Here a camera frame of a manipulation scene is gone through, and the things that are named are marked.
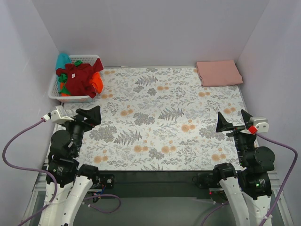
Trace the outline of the dark red t shirt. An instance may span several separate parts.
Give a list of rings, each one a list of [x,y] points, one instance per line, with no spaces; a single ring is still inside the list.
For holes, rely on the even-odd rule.
[[[100,71],[103,65],[98,58],[93,65],[78,60],[75,63],[58,68],[56,74],[61,83],[60,93],[64,96],[89,96],[94,98],[101,93],[103,82]]]

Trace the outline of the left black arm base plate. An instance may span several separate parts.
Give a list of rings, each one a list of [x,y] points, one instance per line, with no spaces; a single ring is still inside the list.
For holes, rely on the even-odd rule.
[[[113,174],[98,174],[92,180],[91,189],[112,189],[115,183],[115,175]]]

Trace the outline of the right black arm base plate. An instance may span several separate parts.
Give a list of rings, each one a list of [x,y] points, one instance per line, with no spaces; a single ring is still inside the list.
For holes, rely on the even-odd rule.
[[[218,182],[215,180],[215,177],[211,172],[198,173],[197,175],[192,177],[192,182],[198,188],[202,189],[219,187]]]

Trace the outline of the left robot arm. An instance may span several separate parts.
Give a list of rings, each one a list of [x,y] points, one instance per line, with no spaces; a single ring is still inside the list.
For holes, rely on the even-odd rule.
[[[46,176],[46,195],[40,226],[71,226],[90,188],[100,183],[98,168],[80,165],[76,160],[84,133],[101,124],[101,108],[77,109],[69,117],[60,105],[47,115],[53,123],[64,129],[51,137]]]

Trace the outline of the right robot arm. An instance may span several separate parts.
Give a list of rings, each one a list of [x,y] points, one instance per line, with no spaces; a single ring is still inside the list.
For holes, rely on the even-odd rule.
[[[230,163],[215,165],[213,183],[221,187],[228,199],[238,226],[270,226],[267,216],[271,203],[268,172],[274,170],[275,154],[265,146],[255,146],[256,133],[269,130],[268,120],[253,117],[241,110],[244,124],[234,126],[218,112],[216,132],[227,132],[234,139],[238,160],[244,170],[236,171]]]

